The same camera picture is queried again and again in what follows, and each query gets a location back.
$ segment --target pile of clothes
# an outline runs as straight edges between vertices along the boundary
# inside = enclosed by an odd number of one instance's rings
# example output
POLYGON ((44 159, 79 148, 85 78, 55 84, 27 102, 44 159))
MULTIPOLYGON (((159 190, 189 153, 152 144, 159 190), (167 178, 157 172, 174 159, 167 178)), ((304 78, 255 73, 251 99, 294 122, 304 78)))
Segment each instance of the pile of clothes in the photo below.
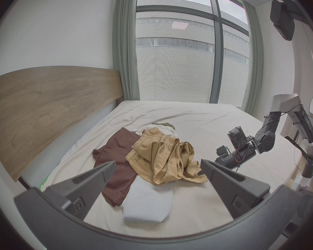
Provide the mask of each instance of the pile of clothes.
POLYGON ((116 161, 116 171, 102 195, 111 206, 123 208, 123 219, 162 222, 172 207, 173 181, 207 181, 194 149, 181 142, 169 123, 152 123, 143 129, 121 128, 100 149, 93 150, 94 167, 116 161))

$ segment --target brown clothing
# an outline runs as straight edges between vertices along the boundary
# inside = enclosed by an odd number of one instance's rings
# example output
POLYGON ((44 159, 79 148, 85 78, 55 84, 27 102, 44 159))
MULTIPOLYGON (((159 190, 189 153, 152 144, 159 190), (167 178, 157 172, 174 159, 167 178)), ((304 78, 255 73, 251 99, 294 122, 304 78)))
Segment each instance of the brown clothing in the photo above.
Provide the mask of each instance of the brown clothing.
POLYGON ((194 148, 188 142, 163 134, 158 128, 146 129, 134 144, 126 160, 140 177, 155 185, 181 178, 202 183, 208 181, 198 161, 193 161, 194 148))
POLYGON ((93 150, 94 167, 107 161, 116 161, 116 171, 102 191, 105 200, 112 206, 120 206, 129 192, 137 173, 126 161, 125 156, 132 150, 134 143, 140 138, 138 134, 121 128, 100 149, 93 150))

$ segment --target window frame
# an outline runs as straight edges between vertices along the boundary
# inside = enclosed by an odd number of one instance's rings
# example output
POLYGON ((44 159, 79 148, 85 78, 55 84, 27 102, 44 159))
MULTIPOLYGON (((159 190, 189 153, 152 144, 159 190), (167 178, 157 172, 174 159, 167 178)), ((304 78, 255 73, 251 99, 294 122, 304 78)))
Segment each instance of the window frame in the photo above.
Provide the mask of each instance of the window frame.
MULTIPOLYGON (((238 6, 243 8, 243 4, 237 0, 229 0, 238 6)), ((195 16, 204 17, 207 19, 211 19, 214 21, 214 34, 215 34, 215 43, 213 45, 213 52, 215 54, 215 61, 214 61, 214 71, 213 71, 213 81, 212 81, 212 89, 211 89, 211 96, 210 96, 210 103, 217 104, 220 94, 221 88, 221 80, 223 74, 223 62, 224 62, 224 32, 223 32, 223 24, 234 28, 243 34, 249 36, 249 31, 244 29, 243 27, 221 17, 221 12, 219 8, 218 0, 210 0, 212 12, 205 12, 198 9, 192 9, 182 6, 172 6, 172 5, 143 5, 137 6, 136 5, 136 12, 147 12, 147 11, 168 11, 168 12, 179 12, 179 13, 186 13, 195 16)))

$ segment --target green curtain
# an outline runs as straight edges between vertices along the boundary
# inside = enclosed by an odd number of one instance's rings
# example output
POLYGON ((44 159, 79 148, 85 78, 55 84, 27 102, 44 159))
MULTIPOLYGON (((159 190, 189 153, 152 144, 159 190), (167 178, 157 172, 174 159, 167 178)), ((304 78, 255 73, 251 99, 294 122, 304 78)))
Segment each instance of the green curtain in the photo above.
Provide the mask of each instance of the green curtain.
POLYGON ((121 76, 123 100, 140 100, 135 23, 137 0, 116 0, 113 14, 113 67, 121 76))
POLYGON ((246 11, 249 28, 250 59, 248 82, 241 110, 252 115, 258 102, 262 85, 263 39, 255 8, 244 0, 242 4, 246 11))

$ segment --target folded white clothing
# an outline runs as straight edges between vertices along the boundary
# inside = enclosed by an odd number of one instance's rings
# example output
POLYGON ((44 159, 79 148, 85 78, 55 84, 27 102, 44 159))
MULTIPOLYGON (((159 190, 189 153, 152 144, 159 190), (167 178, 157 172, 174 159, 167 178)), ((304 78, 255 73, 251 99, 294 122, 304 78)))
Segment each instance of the folded white clothing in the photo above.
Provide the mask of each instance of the folded white clothing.
POLYGON ((150 125, 146 126, 145 128, 142 128, 142 129, 133 129, 133 132, 135 132, 136 134, 141 136, 143 130, 151 129, 151 128, 155 128, 155 127, 157 127, 159 129, 159 131, 161 131, 165 135, 175 136, 177 138, 179 137, 172 127, 163 126, 163 125, 155 125, 155 124, 150 124, 150 125))
POLYGON ((123 219, 163 222, 169 218, 172 204, 173 182, 156 186, 138 175, 122 203, 123 219))

